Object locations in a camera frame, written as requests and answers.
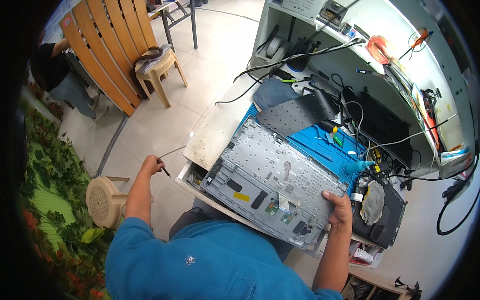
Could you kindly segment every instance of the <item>blue silicone repair mat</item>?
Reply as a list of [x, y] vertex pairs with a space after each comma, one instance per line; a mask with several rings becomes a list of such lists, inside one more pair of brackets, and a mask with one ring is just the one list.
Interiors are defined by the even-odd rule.
[[[240, 122], [240, 125], [245, 122], [248, 116], [255, 117], [257, 112], [257, 108], [252, 103]], [[348, 134], [338, 130], [336, 136], [343, 142], [343, 145], [340, 147], [337, 143], [330, 144], [327, 140], [327, 135], [328, 132], [324, 131], [317, 125], [313, 125], [300, 130], [299, 132], [293, 133], [287, 136], [287, 138], [290, 141], [289, 145], [295, 147], [295, 149], [300, 151], [306, 157], [311, 156], [316, 159], [338, 175], [343, 182], [348, 183], [349, 188], [347, 194], [350, 196], [352, 189], [355, 186], [354, 182], [357, 179], [357, 173], [347, 174], [345, 172], [345, 166], [358, 160], [355, 154], [348, 154], [349, 151], [356, 153], [355, 140]], [[360, 151], [365, 151], [365, 147], [362, 145], [360, 145], [359, 148]]]

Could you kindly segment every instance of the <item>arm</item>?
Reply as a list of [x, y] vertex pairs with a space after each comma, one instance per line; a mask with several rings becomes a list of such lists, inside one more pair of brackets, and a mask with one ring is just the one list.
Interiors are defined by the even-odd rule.
[[347, 194], [340, 198], [323, 191], [322, 195], [335, 204], [335, 211], [328, 221], [332, 228], [312, 288], [327, 288], [340, 292], [348, 277], [348, 248], [352, 235], [351, 203]]
[[125, 219], [134, 216], [142, 219], [150, 226], [150, 206], [152, 205], [150, 178], [155, 173], [161, 171], [161, 168], [165, 167], [162, 160], [160, 160], [160, 164], [157, 164], [157, 159], [157, 156], [149, 155], [142, 164], [137, 178], [127, 196]]
[[70, 44], [68, 43], [67, 38], [64, 37], [60, 42], [56, 43], [55, 46], [53, 46], [52, 58], [59, 55], [68, 48], [70, 48]]

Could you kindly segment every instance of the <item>orange plastic bag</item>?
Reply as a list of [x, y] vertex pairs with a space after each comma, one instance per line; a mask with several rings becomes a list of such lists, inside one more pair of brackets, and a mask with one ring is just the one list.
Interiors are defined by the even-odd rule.
[[372, 36], [368, 41], [367, 50], [377, 62], [384, 65], [390, 63], [395, 52], [393, 45], [383, 36]]

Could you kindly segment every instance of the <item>jeans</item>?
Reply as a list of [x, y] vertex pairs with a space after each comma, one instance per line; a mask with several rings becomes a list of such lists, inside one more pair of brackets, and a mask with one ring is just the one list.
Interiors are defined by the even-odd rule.
[[67, 100], [76, 106], [81, 114], [95, 119], [96, 113], [90, 108], [94, 100], [88, 95], [82, 81], [72, 72], [68, 72], [61, 83], [48, 93], [57, 101]]
[[[232, 222], [236, 222], [231, 217], [225, 215], [224, 213], [219, 212], [218, 210], [214, 209], [207, 203], [195, 197], [193, 201], [193, 208], [188, 212], [184, 212], [180, 216], [177, 222], [175, 222], [175, 224], [170, 229], [170, 232], [168, 233], [168, 238], [172, 239], [173, 236], [185, 226], [188, 226], [190, 224], [194, 224], [197, 222], [212, 220], [212, 219], [229, 220]], [[290, 251], [293, 249], [293, 245], [283, 240], [279, 240], [277, 238], [271, 237], [259, 231], [258, 231], [258, 234], [260, 234], [261, 236], [263, 236], [265, 239], [267, 239], [272, 243], [278, 257], [280, 258], [280, 261], [284, 262], [285, 259], [287, 258], [288, 253], [290, 253]]]

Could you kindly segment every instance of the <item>beige plastic stool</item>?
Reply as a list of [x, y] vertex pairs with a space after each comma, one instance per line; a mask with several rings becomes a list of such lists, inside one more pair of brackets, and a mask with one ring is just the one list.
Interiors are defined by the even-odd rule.
[[121, 193], [112, 180], [128, 181], [125, 177], [97, 177], [92, 179], [87, 187], [86, 204], [88, 214], [100, 228], [116, 229], [125, 213], [127, 195]]
[[[151, 54], [151, 51], [147, 51], [144, 53], [144, 55], [148, 55], [148, 54]], [[161, 61], [159, 61], [150, 70], [148, 70], [147, 74], [141, 74], [137, 72], [137, 70], [141, 67], [141, 64], [137, 64], [135, 66], [135, 74], [137, 75], [137, 79], [142, 85], [142, 88], [144, 89], [148, 98], [152, 99], [150, 96], [150, 93], [148, 92], [147, 86], [145, 85], [144, 80], [148, 80], [152, 83], [153, 88], [155, 89], [156, 94], [158, 95], [158, 98], [160, 98], [160, 101], [162, 101], [165, 108], [169, 108], [171, 107], [171, 105], [170, 105], [170, 102], [168, 101], [167, 94], [163, 89], [162, 83], [160, 81], [160, 76], [163, 75], [165, 78], [167, 78], [168, 77], [167, 70], [172, 66], [172, 64], [175, 64], [175, 67], [179, 70], [180, 77], [182, 78], [183, 83], [185, 84], [185, 87], [187, 87], [188, 86], [187, 80], [185, 79], [185, 76], [183, 75], [183, 72], [180, 68], [180, 64], [177, 59], [177, 56], [172, 51], [172, 49], [167, 49]]]

